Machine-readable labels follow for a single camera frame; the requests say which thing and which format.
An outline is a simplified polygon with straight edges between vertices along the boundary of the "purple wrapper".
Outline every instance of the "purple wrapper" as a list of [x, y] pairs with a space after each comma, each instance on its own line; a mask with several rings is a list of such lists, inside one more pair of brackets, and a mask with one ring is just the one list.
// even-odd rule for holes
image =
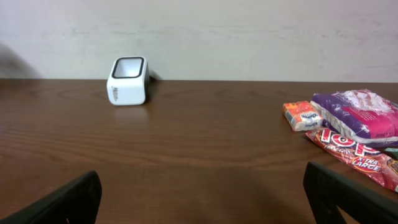
[[397, 105], [369, 90], [314, 94], [324, 126], [371, 147], [398, 146]]

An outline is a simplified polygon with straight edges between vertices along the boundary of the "snack package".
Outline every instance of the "snack package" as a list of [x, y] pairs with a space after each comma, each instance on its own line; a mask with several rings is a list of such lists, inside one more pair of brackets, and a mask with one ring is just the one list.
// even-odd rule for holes
[[323, 125], [371, 147], [398, 146], [398, 105], [369, 90], [314, 94]]
[[323, 118], [307, 101], [284, 103], [282, 111], [293, 131], [308, 131], [322, 125]]
[[328, 128], [308, 131], [306, 135], [341, 162], [365, 174], [381, 186], [398, 192], [398, 163], [391, 157]]

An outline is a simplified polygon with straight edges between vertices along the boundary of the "red candy bar wrapper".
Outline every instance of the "red candy bar wrapper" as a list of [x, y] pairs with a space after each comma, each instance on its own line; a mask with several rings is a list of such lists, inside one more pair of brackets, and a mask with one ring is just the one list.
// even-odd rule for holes
[[328, 128], [314, 129], [306, 135], [341, 162], [360, 171], [381, 186], [398, 192], [398, 163], [391, 157]]

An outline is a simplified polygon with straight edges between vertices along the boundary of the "small white device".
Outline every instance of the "small white device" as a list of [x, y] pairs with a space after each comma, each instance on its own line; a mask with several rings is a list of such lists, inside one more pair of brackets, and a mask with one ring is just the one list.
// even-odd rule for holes
[[121, 57], [113, 63], [106, 89], [113, 105], [140, 105], [146, 100], [149, 82], [144, 57]]

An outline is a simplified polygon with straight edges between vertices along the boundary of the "brown wood grain surface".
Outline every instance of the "brown wood grain surface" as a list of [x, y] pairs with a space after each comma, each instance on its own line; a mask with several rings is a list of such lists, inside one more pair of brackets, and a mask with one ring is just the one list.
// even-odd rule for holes
[[398, 197], [293, 132], [282, 104], [397, 84], [162, 81], [142, 106], [109, 103], [105, 80], [0, 80], [0, 218], [89, 170], [97, 223], [315, 223], [308, 161]]

